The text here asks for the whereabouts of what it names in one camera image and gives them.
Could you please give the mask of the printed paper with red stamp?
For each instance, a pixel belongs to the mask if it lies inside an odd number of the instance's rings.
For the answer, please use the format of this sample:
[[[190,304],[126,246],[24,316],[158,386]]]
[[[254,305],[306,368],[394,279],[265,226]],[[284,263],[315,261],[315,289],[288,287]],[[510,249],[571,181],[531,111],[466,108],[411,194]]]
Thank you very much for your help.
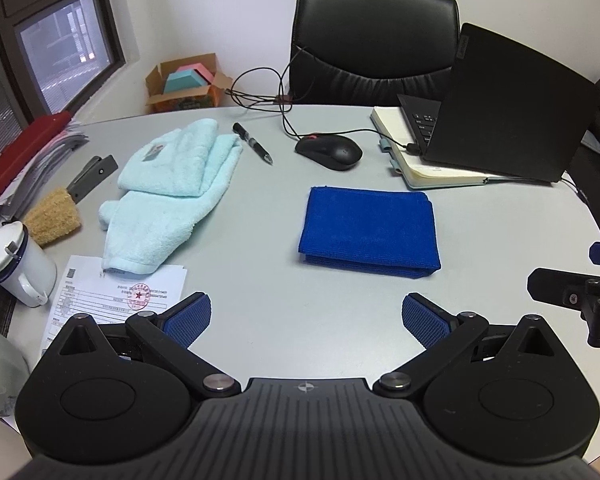
[[[175,264],[149,275],[105,271],[97,257],[71,256],[57,285],[41,350],[78,313],[91,315],[98,324],[117,324],[138,311],[164,312],[181,300],[186,275],[184,266]]]

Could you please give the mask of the cardboard box with foam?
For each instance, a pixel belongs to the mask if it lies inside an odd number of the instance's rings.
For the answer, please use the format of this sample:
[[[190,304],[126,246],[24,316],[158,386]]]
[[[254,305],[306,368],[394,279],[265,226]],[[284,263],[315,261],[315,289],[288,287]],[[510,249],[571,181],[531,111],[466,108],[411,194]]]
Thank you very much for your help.
[[[151,113],[218,107],[233,79],[219,69],[215,53],[159,63],[145,78]]]

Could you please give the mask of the white thermos mug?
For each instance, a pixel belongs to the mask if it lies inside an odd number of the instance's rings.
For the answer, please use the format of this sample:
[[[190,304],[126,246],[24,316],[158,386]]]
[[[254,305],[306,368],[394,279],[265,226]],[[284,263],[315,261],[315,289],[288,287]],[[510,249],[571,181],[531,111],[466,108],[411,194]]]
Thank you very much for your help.
[[[0,286],[30,308],[50,299],[57,278],[53,259],[20,221],[0,227]]]

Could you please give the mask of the black computer mouse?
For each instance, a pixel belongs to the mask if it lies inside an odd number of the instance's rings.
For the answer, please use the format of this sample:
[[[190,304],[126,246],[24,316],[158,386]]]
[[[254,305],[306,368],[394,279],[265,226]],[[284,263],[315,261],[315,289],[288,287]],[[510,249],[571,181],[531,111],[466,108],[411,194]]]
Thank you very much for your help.
[[[327,169],[336,171],[354,168],[363,156],[358,144],[339,134],[310,134],[296,143],[294,151]]]

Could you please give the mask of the dark framed window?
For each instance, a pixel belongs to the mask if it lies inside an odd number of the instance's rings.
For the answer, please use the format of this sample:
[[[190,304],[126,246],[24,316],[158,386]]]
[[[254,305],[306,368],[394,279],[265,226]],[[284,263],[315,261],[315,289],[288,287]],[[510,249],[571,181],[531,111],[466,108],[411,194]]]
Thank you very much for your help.
[[[35,118],[76,112],[124,62],[109,0],[0,0],[0,155]]]

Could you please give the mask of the tan sponge brush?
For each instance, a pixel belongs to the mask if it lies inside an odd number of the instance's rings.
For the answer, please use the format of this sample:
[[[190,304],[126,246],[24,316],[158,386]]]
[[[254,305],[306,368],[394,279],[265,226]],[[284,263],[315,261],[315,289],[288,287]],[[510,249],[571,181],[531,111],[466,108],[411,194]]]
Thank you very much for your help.
[[[23,219],[32,240],[46,247],[79,231],[82,220],[76,205],[117,169],[114,156],[94,156],[66,188],[44,196]]]

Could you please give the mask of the black laptop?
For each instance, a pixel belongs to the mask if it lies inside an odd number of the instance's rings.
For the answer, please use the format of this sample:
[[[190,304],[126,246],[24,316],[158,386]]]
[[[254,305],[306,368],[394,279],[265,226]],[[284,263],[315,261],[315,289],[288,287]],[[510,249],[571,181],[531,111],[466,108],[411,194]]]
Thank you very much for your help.
[[[408,154],[510,180],[560,180],[600,106],[592,81],[547,55],[466,23],[439,100],[400,96]]]

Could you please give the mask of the red folder stack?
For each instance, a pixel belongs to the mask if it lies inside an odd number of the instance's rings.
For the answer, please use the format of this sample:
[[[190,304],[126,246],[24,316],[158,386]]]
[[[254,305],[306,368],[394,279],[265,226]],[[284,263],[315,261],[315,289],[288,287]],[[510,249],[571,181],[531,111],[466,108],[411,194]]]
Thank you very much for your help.
[[[36,118],[20,133],[20,136],[9,144],[0,155],[0,196],[17,177],[24,166],[49,144],[53,138],[61,134],[70,124],[73,114],[63,112]]]

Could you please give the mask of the black pen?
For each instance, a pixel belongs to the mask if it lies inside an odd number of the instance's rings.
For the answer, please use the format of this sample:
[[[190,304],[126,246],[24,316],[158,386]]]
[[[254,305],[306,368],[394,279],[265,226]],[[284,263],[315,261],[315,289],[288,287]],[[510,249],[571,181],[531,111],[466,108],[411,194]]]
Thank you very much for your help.
[[[239,122],[234,122],[232,129],[260,159],[269,165],[273,165],[271,154]]]

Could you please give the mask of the black leather office chair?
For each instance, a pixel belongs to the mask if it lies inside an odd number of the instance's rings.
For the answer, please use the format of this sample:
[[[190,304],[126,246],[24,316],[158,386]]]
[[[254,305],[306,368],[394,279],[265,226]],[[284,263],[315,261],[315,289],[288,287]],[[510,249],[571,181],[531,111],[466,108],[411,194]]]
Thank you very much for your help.
[[[289,96],[296,104],[441,100],[460,36],[456,0],[296,0]]]

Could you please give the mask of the light blue terry towel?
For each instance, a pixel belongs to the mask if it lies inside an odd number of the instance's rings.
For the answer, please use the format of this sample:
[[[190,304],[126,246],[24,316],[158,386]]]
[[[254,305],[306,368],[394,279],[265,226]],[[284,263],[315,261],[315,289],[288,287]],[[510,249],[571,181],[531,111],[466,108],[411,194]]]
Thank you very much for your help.
[[[154,273],[222,200],[241,154],[239,136],[222,133],[212,118],[140,148],[118,177],[122,196],[99,207],[102,268]]]

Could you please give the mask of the cream notebook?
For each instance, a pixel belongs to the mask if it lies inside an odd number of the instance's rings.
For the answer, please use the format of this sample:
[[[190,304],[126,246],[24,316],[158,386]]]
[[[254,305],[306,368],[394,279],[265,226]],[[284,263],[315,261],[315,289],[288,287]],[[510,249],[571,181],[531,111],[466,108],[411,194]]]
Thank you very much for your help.
[[[420,157],[410,155],[401,144],[413,141],[402,112],[397,107],[375,106],[370,113],[370,120],[380,135],[379,147],[391,157],[393,171],[405,181],[412,190],[425,188],[459,188],[460,186],[484,185],[495,182],[519,182],[532,185],[543,185],[544,182],[526,180],[499,174],[483,174],[482,172],[449,167],[439,167],[425,162]]]

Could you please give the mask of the blue microfiber towel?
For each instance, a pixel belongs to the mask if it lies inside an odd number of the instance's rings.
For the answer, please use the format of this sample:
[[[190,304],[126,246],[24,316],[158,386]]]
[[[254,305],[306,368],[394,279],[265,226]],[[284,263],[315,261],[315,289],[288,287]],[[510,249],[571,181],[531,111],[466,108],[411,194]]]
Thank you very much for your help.
[[[441,269],[434,207],[422,192],[316,186],[298,253],[309,263],[404,278]]]

